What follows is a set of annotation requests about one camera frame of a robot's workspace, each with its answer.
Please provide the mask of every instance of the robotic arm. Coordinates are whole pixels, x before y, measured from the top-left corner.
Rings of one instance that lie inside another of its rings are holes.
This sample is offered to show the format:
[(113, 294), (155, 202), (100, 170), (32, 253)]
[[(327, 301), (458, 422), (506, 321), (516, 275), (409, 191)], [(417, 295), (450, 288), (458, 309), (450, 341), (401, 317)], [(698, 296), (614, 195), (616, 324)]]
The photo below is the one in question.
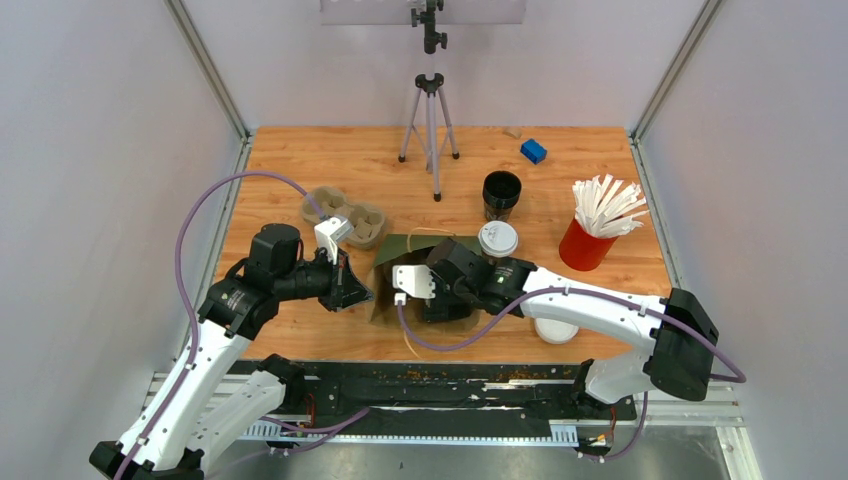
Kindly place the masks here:
[[(395, 286), (413, 297), (431, 303), (458, 297), (493, 315), (524, 298), (509, 313), (560, 320), (632, 345), (632, 351), (618, 357), (581, 364), (573, 389), (578, 402), (602, 408), (654, 388), (684, 400), (706, 397), (713, 353), (670, 322), (691, 328), (713, 346), (718, 331), (685, 290), (672, 289), (668, 298), (633, 295), (576, 282), (511, 257), (492, 265), (452, 239), (430, 252), (426, 266), (395, 267), (394, 277)], [(533, 294), (540, 291), (547, 293)], [(663, 310), (666, 320), (648, 314)]]
[[(90, 463), (107, 478), (115, 478), (130, 455), (124, 479), (200, 480), (212, 462), (259, 417), (281, 405), (296, 405), (305, 389), (303, 369), (272, 355), (239, 391), (208, 415), (200, 415), (229, 368), (262, 326), (277, 315), (280, 302), (314, 297), (327, 310), (340, 311), (373, 298), (354, 276), (347, 253), (337, 245), (351, 231), (342, 217), (316, 225), (315, 259), (305, 261), (296, 228), (282, 224), (262, 227), (253, 238), (249, 256), (209, 288), (198, 312), (200, 340), (194, 362), (188, 363), (189, 344), (145, 413), (119, 441), (100, 442)], [(189, 374), (175, 389), (184, 370)], [(149, 412), (163, 403), (167, 403), (163, 415), (142, 438), (152, 420)]]

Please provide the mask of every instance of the black cup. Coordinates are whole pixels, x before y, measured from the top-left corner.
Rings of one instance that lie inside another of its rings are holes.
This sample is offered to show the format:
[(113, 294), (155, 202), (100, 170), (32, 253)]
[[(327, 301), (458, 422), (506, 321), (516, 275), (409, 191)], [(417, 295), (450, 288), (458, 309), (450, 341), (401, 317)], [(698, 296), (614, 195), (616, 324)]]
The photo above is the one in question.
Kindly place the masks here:
[(521, 180), (509, 172), (492, 172), (483, 181), (486, 220), (505, 222), (521, 195)]

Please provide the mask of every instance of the white panel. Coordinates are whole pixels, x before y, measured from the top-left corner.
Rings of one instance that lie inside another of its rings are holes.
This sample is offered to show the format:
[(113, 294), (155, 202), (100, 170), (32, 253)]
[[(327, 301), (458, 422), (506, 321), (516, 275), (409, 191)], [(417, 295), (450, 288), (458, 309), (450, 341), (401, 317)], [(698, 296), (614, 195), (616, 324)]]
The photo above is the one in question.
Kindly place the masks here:
[[(412, 8), (426, 0), (321, 0), (322, 25), (410, 25)], [(524, 20), (527, 0), (446, 0), (436, 11), (439, 24), (515, 24)]]
[(174, 239), (238, 146), (163, 2), (2, 3), (0, 478), (96, 478), (183, 338)]
[[(432, 61), (421, 27), (321, 26), (317, 1), (187, 3), (251, 127), (403, 124)], [(529, 0), (521, 25), (439, 26), (451, 119), (633, 126), (701, 3)]]
[(645, 142), (683, 281), (748, 374), (768, 479), (846, 471), (845, 18), (726, 2)]

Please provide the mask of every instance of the blue block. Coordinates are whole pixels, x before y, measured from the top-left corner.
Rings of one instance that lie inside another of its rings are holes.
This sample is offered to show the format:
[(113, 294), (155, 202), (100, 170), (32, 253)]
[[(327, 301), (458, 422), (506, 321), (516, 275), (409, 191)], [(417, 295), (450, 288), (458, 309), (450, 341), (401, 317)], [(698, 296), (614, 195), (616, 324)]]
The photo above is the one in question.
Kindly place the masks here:
[(521, 153), (529, 158), (533, 165), (538, 165), (548, 155), (548, 151), (532, 138), (521, 144)]

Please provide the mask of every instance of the tripod leg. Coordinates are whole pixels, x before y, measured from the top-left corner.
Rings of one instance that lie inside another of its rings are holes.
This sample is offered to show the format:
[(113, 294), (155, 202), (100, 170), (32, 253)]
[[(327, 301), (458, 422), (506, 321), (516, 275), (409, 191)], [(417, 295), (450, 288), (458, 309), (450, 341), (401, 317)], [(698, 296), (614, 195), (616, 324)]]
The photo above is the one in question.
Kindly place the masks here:
[(448, 113), (448, 101), (445, 100), (445, 92), (442, 90), (442, 87), (439, 87), (437, 92), (439, 93), (439, 101), (442, 102), (442, 113), (445, 114), (445, 127), (447, 127), (447, 135), (451, 141), (451, 152), (453, 153), (453, 158), (459, 158), (459, 149), (456, 148), (456, 137), (453, 135), (453, 123), (451, 123), (450, 113)]
[(433, 200), (442, 199), (439, 187), (439, 139), (436, 131), (436, 95), (427, 95), (427, 171), (433, 172)]
[(415, 95), (412, 97), (412, 115), (409, 117), (409, 123), (406, 124), (406, 133), (403, 135), (403, 144), (400, 146), (400, 155), (398, 155), (398, 161), (401, 163), (406, 161), (406, 147), (409, 146), (409, 135), (415, 128), (415, 114), (418, 112), (418, 101), (420, 99), (421, 90), (416, 88)]

